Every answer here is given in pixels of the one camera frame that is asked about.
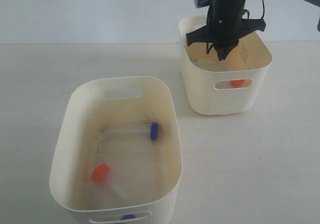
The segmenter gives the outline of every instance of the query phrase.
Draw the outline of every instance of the blue bottle cap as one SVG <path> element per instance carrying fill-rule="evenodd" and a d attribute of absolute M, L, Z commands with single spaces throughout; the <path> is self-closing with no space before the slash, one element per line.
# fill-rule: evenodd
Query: blue bottle cap
<path fill-rule="evenodd" d="M 159 124 L 153 122 L 151 124 L 151 129 L 150 129 L 150 138 L 151 138 L 151 140 L 156 140 L 158 138 L 158 130 L 159 130 Z"/>
<path fill-rule="evenodd" d="M 121 220 L 129 220 L 129 219 L 135 219 L 136 216 L 133 214 L 124 215 Z"/>

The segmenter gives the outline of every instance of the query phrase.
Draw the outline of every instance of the storage bin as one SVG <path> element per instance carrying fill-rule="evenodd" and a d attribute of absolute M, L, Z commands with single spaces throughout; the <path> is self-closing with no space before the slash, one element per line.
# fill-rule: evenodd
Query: storage bin
<path fill-rule="evenodd" d="M 239 40 L 226 60 L 219 61 L 206 43 L 187 46 L 186 34 L 206 24 L 206 16 L 179 23 L 181 74 L 191 108 L 202 115 L 227 115 L 247 111 L 254 103 L 272 55 L 253 32 Z M 230 81 L 244 80 L 239 86 Z"/>
<path fill-rule="evenodd" d="M 142 141 L 104 135 L 112 125 L 145 123 L 159 124 L 157 140 L 148 135 Z M 120 176 L 134 203 L 123 206 L 93 187 L 92 172 L 103 162 Z M 182 169 L 177 118 L 168 87 L 147 76 L 106 78 L 85 83 L 71 95 L 49 187 L 53 198 L 79 223 L 167 224 L 174 212 Z"/>

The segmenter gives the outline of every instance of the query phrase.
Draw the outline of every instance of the bin handle cutout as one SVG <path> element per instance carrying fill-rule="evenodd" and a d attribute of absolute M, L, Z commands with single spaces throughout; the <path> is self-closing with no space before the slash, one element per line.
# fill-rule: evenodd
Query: bin handle cutout
<path fill-rule="evenodd" d="M 98 217 L 98 218 L 92 218 L 89 219 L 89 222 L 91 224 L 128 224 L 128 223 L 135 223 L 135 222 L 140 222 L 141 220 L 144 220 L 148 217 L 151 216 L 151 212 L 145 211 L 145 212 L 140 212 L 140 213 L 134 213 L 136 218 L 131 218 L 131 219 L 123 219 L 119 220 L 121 216 L 113 216 L 114 218 L 118 217 L 118 220 L 110 220 L 112 216 L 106 216 L 106 217 Z"/>
<path fill-rule="evenodd" d="M 122 87 L 106 90 L 104 92 L 105 98 L 109 100 L 114 99 L 126 99 L 126 98 L 140 98 L 144 94 L 144 91 L 138 87 Z"/>
<path fill-rule="evenodd" d="M 222 80 L 214 85 L 216 90 L 230 90 L 248 88 L 254 83 L 252 79 L 238 79 L 238 80 Z"/>

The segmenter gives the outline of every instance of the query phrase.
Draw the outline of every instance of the white wall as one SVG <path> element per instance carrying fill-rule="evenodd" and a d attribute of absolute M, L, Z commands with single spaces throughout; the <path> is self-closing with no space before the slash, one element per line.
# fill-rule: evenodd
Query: white wall
<path fill-rule="evenodd" d="M 265 0 L 264 41 L 320 40 L 320 9 L 302 0 Z M 261 0 L 248 0 L 252 18 Z M 0 0 L 0 44 L 174 43 L 178 23 L 202 15 L 193 0 Z"/>

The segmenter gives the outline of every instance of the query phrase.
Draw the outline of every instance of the table surface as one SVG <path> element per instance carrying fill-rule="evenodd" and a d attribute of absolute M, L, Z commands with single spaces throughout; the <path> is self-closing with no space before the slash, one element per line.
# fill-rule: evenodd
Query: table surface
<path fill-rule="evenodd" d="M 48 182 L 71 93 L 100 78 L 170 88 L 183 175 L 170 224 L 318 224 L 320 42 L 268 42 L 273 63 L 252 108 L 202 116 L 188 105 L 177 44 L 1 45 L 0 217 L 75 224 Z"/>

